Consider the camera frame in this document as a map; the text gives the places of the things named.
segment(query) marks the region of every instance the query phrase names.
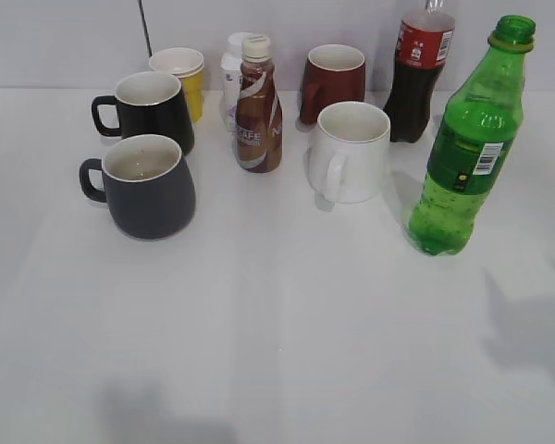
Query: barcode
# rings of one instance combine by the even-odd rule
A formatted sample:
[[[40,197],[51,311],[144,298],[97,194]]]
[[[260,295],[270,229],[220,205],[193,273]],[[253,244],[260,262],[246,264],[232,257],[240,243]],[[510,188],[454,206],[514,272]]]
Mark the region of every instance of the barcode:
[[[473,174],[475,176],[491,174],[493,166],[496,165],[496,161],[500,156],[502,147],[503,143],[486,143],[483,145],[483,150],[481,150],[481,155],[479,155],[479,160]]]
[[[442,34],[442,41],[440,42],[440,50],[438,51],[438,57],[436,61],[443,60],[448,55],[448,50],[450,49],[450,41],[452,40],[452,31],[446,31]]]

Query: cola bottle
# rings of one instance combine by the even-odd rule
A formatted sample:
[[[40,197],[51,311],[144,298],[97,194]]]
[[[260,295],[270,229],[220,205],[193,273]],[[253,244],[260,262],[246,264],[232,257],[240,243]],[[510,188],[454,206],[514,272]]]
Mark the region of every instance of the cola bottle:
[[[392,142],[416,142],[429,120],[429,103],[444,68],[454,18],[440,11],[441,1],[403,16],[395,50],[395,75],[384,111]]]

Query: mug handle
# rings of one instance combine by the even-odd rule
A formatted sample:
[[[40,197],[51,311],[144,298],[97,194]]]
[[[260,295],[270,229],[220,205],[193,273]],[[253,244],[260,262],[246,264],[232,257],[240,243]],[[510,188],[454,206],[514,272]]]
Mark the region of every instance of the mug handle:
[[[316,123],[315,101],[321,87],[316,83],[308,83],[302,90],[302,106],[300,110],[300,121],[304,125]]]
[[[335,153],[335,155],[331,157],[331,160],[329,161],[323,196],[326,200],[330,202],[337,201],[339,186],[341,185],[341,173],[347,160],[348,156],[346,154]]]
[[[101,190],[97,190],[94,188],[93,184],[91,183],[91,178],[89,177],[89,171],[103,171],[101,168],[101,160],[100,159],[87,159],[82,162],[80,166],[80,187],[82,188],[82,192],[91,199],[92,201],[96,202],[107,202],[105,192]]]
[[[117,128],[109,128],[103,125],[103,121],[101,120],[101,116],[99,115],[99,106],[100,105],[113,105],[117,104],[117,100],[114,95],[101,95],[99,97],[95,97],[92,101],[91,111],[92,111],[92,120],[94,121],[94,126],[96,130],[99,131],[102,135],[106,137],[118,137],[121,135],[121,127]]]

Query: bottle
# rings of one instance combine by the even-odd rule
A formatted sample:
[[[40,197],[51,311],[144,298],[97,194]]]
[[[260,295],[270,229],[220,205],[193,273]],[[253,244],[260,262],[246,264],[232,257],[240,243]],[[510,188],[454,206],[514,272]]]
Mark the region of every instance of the bottle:
[[[392,142],[416,142],[429,120],[429,102],[444,68],[454,18],[440,11],[441,0],[403,16],[395,50],[395,74],[384,111]]]
[[[456,254],[469,241],[523,121],[524,55],[534,33],[530,18],[502,17],[486,56],[446,105],[408,226],[426,253]]]
[[[223,115],[228,131],[236,129],[237,102],[241,91],[242,41],[249,32],[236,32],[228,37],[227,51],[222,55],[222,86],[224,87]]]
[[[237,157],[253,173],[276,169],[281,161],[281,105],[274,85],[269,37],[242,41],[242,85],[237,104]]]

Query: dark red mug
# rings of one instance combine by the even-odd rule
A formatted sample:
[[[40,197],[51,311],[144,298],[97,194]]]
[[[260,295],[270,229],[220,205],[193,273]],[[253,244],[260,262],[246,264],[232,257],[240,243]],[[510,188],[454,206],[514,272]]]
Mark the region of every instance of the dark red mug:
[[[336,102],[364,101],[366,63],[359,49],[345,44],[324,44],[308,53],[300,121],[316,123],[323,108]]]

